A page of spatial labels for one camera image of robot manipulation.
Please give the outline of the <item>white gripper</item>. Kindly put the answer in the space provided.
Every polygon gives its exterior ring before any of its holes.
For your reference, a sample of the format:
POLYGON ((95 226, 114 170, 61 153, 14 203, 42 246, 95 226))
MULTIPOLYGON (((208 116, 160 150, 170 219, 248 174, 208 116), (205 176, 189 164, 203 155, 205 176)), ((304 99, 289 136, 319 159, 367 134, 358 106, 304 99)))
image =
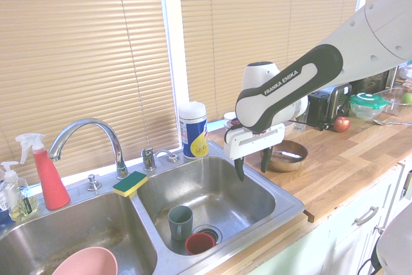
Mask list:
POLYGON ((223 152, 234 160, 234 167, 241 182, 244 181, 244 156, 261 151, 261 172, 265 173, 270 165, 273 146, 281 143, 285 137, 285 125, 268 128, 264 133, 254 134, 247 128, 230 128, 224 138, 223 152))

